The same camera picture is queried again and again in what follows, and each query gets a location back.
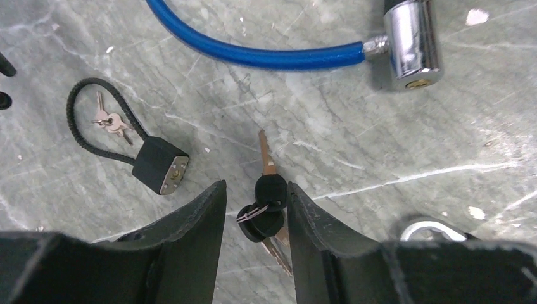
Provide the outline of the small silver padlock key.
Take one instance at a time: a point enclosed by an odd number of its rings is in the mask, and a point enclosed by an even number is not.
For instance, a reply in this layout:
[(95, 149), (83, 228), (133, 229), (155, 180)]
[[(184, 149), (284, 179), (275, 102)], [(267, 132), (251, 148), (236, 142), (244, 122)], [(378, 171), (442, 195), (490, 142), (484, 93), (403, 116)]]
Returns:
[(97, 96), (97, 111), (92, 123), (98, 125), (100, 128), (106, 130), (111, 134), (123, 137), (127, 143), (132, 146), (132, 139), (125, 133), (125, 130), (130, 130), (130, 127), (122, 120), (121, 116), (117, 113), (108, 113), (104, 110), (103, 95), (100, 91), (96, 93)]

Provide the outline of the black car key bunch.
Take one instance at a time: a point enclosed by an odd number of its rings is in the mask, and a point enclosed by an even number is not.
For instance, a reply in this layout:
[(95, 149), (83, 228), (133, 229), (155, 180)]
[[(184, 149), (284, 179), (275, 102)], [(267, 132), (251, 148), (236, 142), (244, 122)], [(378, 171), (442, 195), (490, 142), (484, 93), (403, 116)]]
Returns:
[(288, 276), (293, 275), (291, 263), (274, 243), (289, 246), (289, 233), (285, 227), (287, 207), (287, 182), (277, 171), (270, 155), (270, 146), (265, 131), (258, 133), (263, 170), (254, 186), (254, 203), (243, 207), (236, 223), (250, 241), (260, 243), (275, 258)]

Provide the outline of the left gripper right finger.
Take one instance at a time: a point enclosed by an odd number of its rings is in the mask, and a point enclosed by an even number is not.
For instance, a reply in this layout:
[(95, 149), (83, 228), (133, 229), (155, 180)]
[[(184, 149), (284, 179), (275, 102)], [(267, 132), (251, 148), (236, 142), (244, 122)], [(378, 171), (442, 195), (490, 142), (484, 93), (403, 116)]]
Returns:
[(298, 303), (535, 303), (536, 248), (470, 239), (377, 242), (295, 183), (287, 224)]

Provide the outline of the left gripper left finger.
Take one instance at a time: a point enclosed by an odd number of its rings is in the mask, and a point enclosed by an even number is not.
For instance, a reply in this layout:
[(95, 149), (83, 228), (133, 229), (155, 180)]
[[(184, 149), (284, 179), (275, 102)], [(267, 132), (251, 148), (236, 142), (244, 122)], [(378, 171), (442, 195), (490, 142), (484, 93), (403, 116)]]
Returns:
[(211, 303), (227, 205), (224, 180), (116, 241), (1, 233), (2, 303)]

